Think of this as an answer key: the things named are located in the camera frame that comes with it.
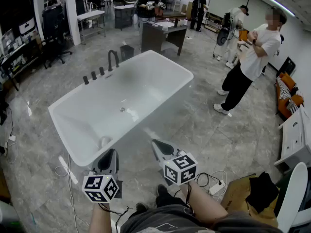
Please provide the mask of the black curved tub spout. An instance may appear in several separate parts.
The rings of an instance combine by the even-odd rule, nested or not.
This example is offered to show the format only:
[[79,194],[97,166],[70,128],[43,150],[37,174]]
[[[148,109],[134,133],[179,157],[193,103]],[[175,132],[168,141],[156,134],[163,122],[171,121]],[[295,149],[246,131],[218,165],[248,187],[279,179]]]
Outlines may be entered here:
[[115,56],[115,54],[117,54],[117,52],[114,51],[114,50],[110,50],[110,51],[108,52],[108,71],[109,71],[109,72],[111,72],[111,71],[113,70],[113,68],[112,68],[112,63],[111,63],[111,55],[112,55],[112,54]]

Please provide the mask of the white cabinet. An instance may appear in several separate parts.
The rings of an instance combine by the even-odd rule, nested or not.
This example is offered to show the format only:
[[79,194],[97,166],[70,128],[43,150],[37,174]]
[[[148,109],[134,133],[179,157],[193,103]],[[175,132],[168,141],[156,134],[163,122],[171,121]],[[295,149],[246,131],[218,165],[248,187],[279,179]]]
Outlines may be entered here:
[[279,129],[282,131],[280,158],[274,166],[286,172],[303,162],[311,167],[311,114],[300,105]]

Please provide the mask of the brown cardboard sheet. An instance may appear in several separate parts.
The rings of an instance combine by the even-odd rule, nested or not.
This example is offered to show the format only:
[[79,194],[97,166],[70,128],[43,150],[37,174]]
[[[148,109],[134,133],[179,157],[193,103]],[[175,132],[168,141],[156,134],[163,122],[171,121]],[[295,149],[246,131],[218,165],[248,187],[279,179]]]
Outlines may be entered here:
[[250,204],[246,198],[251,194],[251,178],[257,178],[256,174],[252,174],[240,179],[231,181],[227,191],[222,199],[221,205],[229,212],[245,212],[253,219],[277,227],[278,222],[274,209],[279,195],[279,188],[274,200],[264,208],[260,213]]

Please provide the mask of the person's black trousers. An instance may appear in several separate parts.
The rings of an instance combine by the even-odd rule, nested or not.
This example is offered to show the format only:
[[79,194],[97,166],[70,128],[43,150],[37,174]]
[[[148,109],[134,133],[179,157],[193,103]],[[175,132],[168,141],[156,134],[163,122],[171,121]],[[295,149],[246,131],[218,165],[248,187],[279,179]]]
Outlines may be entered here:
[[173,197],[170,194],[159,195],[155,200],[156,206],[163,207],[167,205],[185,205],[182,199]]

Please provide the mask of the white ceiling tube light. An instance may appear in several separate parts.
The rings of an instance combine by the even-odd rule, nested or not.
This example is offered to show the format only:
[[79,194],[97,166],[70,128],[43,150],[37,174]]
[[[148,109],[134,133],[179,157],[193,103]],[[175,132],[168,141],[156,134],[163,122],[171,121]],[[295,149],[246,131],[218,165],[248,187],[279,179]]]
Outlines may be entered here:
[[280,2],[278,2],[277,0],[269,0],[270,2],[274,3],[275,5],[279,6],[280,8],[282,8],[283,10],[285,10],[288,14],[290,14],[291,16],[295,16],[295,13],[293,13],[291,10],[289,10],[287,7],[285,7],[283,4],[281,4]]

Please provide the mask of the white bathtub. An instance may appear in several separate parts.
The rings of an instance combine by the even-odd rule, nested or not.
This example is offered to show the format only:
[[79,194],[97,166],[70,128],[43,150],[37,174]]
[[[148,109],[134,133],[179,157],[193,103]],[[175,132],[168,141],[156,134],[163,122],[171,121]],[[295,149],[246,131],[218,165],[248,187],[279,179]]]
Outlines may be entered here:
[[163,122],[186,98],[193,78],[186,68],[149,50],[79,85],[49,112],[73,162],[88,166],[135,130]]

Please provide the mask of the black white striped cushion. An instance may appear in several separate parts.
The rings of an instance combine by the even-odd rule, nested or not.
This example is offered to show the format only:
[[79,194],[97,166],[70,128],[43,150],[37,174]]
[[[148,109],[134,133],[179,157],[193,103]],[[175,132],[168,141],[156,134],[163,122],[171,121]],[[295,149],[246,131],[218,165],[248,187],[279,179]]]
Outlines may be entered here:
[[298,110],[298,106],[292,100],[289,100],[289,103],[286,108],[287,110],[290,111],[291,114],[294,114]]
[[286,98],[291,98],[291,94],[290,94],[290,90],[289,88],[286,86],[286,84],[281,80],[280,77],[276,78],[276,82],[279,86],[280,89],[280,93],[279,93],[279,99],[280,100],[285,100]]

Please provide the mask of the black crate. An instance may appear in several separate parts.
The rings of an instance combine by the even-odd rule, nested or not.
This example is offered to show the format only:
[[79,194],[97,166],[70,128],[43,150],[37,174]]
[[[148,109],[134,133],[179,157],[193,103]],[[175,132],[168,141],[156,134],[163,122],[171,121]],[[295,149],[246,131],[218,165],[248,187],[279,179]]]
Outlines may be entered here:
[[277,75],[279,76],[280,73],[287,73],[289,75],[295,70],[296,64],[292,61],[290,57],[287,57],[283,65],[281,66],[280,70],[278,71]]

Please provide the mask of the person's dark grey shirt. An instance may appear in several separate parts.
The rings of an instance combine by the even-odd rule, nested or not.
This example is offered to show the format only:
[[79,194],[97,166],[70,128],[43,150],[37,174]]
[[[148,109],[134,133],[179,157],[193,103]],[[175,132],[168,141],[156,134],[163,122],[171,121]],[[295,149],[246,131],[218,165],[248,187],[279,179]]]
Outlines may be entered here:
[[283,233],[244,212],[234,212],[208,226],[182,205],[167,205],[133,216],[120,233]]

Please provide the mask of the black office chair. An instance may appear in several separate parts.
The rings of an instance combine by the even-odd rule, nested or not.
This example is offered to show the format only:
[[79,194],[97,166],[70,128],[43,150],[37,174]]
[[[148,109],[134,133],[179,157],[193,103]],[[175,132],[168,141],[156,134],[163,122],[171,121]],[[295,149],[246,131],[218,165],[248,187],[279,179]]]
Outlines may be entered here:
[[65,63],[62,56],[72,55],[72,51],[67,50],[68,39],[65,37],[65,17],[61,4],[49,7],[42,13],[44,40],[43,58],[45,69],[52,67],[55,60]]

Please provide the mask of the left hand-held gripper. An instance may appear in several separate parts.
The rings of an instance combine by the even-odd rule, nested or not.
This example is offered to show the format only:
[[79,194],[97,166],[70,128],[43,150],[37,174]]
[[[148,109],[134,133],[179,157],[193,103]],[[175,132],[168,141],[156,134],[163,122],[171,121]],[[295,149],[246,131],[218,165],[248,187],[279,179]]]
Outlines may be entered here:
[[122,181],[118,180],[119,155],[109,149],[84,176],[82,191],[92,203],[110,203],[122,198]]

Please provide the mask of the black trash bin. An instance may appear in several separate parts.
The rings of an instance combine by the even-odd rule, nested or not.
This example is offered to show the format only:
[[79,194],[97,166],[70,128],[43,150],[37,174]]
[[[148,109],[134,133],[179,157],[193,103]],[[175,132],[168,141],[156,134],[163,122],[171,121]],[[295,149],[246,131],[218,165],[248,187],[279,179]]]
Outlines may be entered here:
[[121,51],[121,59],[123,62],[134,57],[135,49],[131,47],[130,45],[121,46],[120,51]]

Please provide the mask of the dark brown desk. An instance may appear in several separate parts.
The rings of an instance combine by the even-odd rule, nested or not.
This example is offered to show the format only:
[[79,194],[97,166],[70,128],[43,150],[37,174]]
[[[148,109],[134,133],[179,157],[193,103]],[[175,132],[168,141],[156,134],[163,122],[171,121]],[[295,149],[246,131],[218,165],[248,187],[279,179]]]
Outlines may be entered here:
[[169,21],[146,22],[143,24],[141,52],[153,50],[161,53],[167,49],[174,49],[177,56],[180,56],[186,32],[185,25],[175,26]]

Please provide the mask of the black shelf desk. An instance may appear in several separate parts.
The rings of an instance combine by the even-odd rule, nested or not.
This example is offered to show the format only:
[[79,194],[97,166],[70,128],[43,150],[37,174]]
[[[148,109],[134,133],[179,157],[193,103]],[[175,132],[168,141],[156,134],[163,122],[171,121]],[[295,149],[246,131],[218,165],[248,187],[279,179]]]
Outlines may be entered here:
[[0,68],[2,68],[4,76],[8,78],[17,92],[19,88],[14,79],[23,70],[36,61],[40,61],[44,68],[47,69],[41,47],[42,43],[37,43],[37,40],[33,39],[28,43],[23,43],[20,47],[3,58]]

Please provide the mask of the dark table with white top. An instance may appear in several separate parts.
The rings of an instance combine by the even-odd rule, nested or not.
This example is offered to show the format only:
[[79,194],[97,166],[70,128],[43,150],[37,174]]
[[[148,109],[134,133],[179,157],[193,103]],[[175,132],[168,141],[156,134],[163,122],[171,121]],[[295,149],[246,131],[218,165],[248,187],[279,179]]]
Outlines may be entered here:
[[115,6],[115,28],[122,31],[123,28],[132,26],[134,11],[133,4]]

